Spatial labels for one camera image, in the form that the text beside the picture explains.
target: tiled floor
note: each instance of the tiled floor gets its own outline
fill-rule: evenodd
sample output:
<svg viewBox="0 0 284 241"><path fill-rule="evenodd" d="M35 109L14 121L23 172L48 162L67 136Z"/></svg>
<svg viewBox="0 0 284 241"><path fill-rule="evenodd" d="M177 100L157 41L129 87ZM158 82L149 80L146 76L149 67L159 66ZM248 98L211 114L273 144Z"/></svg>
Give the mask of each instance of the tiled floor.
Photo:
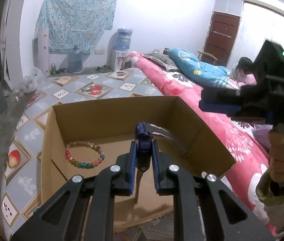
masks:
<svg viewBox="0 0 284 241"><path fill-rule="evenodd" d="M6 166L2 177L0 206L6 237L9 239L41 206L41 148L50 106L85 100L158 95L162 95L162 93L138 68L115 73L66 77L59 75L51 77L41 84L32 96L24 114L21 115L8 150L8 153L17 150L20 153L21 161L14 168ZM163 240L173 239L170 236L171 229L172 226L169 226L167 227L169 232L164 230L166 232L162 235L165 236ZM130 240L140 237L140 229L138 228L129 229L128 233Z"/></svg>

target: metal screw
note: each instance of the metal screw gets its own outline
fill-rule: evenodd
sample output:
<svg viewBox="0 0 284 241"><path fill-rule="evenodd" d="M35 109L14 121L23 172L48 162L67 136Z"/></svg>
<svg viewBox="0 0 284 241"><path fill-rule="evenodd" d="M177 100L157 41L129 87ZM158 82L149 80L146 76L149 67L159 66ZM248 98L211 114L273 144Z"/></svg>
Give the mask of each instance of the metal screw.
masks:
<svg viewBox="0 0 284 241"><path fill-rule="evenodd" d="M215 175L209 174L207 176L207 179L211 182L215 182L217 180L217 177Z"/></svg>
<svg viewBox="0 0 284 241"><path fill-rule="evenodd" d="M76 175L72 178L72 181L75 183L79 183L82 181L82 177L80 175Z"/></svg>
<svg viewBox="0 0 284 241"><path fill-rule="evenodd" d="M118 165L113 165L110 167L110 170L113 171L113 172L118 172L120 171L121 167L118 166Z"/></svg>
<svg viewBox="0 0 284 241"><path fill-rule="evenodd" d="M178 171L179 167L177 165L170 165L169 166L169 170L171 170L171 171Z"/></svg>

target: white wardrobe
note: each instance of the white wardrobe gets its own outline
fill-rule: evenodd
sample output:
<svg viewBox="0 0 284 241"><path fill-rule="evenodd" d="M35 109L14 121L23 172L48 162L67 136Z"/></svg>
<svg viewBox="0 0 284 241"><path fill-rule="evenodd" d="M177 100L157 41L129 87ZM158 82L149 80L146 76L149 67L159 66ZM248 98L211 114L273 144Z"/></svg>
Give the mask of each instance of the white wardrobe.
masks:
<svg viewBox="0 0 284 241"><path fill-rule="evenodd" d="M244 3L227 67L233 68L241 57L254 61L266 39L280 44L284 49L284 17L260 6Z"/></svg>

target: brown door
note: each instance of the brown door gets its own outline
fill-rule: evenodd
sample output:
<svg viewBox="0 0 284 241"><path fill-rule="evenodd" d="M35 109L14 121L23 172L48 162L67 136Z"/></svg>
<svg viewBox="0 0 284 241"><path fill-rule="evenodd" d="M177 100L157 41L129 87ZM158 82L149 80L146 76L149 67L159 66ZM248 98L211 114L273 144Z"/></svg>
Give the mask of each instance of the brown door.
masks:
<svg viewBox="0 0 284 241"><path fill-rule="evenodd" d="M239 22L240 17L238 16L220 12L213 13L210 33L206 40L204 51L218 59L214 65L226 66L238 31ZM212 58L205 55L202 55L201 61L210 64L214 63Z"/></svg>

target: floral bedsheet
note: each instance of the floral bedsheet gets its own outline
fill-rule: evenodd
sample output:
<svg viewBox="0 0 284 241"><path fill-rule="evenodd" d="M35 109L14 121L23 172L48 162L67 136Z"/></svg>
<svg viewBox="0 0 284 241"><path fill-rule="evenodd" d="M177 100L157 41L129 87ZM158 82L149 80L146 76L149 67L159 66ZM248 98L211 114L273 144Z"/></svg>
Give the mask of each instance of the floral bedsheet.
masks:
<svg viewBox="0 0 284 241"><path fill-rule="evenodd" d="M181 97L218 136L236 160L234 167L222 181L275 235L274 227L258 200L256 186L268 167L268 154L261 145L226 115L203 112L199 109L202 87L194 84L179 72L168 72L147 60L141 54L130 54L123 61L123 68L137 67L167 96Z"/></svg>

